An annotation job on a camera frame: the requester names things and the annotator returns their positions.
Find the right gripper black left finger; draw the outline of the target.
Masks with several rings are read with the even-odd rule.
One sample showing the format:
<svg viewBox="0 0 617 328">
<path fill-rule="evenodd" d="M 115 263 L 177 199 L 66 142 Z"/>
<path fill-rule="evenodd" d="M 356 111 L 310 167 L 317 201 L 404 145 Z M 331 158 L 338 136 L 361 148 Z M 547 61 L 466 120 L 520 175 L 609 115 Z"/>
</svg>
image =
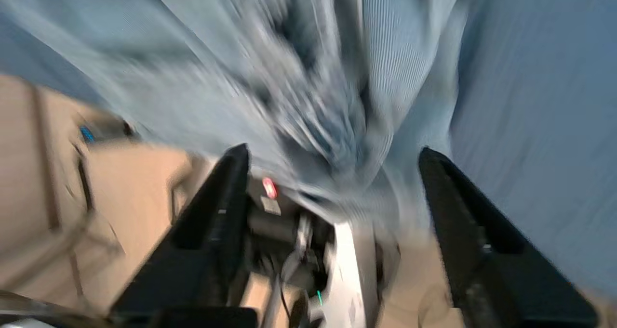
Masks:
<svg viewBox="0 0 617 328">
<path fill-rule="evenodd" d="M 229 148 L 112 305 L 113 318 L 180 305 L 238 306 L 248 272 L 244 237 L 250 152 Z"/>
</svg>

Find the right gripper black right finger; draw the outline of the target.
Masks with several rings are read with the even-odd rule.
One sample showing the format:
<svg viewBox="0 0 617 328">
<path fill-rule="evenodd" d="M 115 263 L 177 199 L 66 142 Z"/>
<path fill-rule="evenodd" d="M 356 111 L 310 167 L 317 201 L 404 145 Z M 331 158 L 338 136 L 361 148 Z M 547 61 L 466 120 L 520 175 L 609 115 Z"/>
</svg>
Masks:
<svg viewBox="0 0 617 328">
<path fill-rule="evenodd" d="M 418 159 L 453 306 L 468 328 L 595 328 L 575 287 L 445 155 Z"/>
</svg>

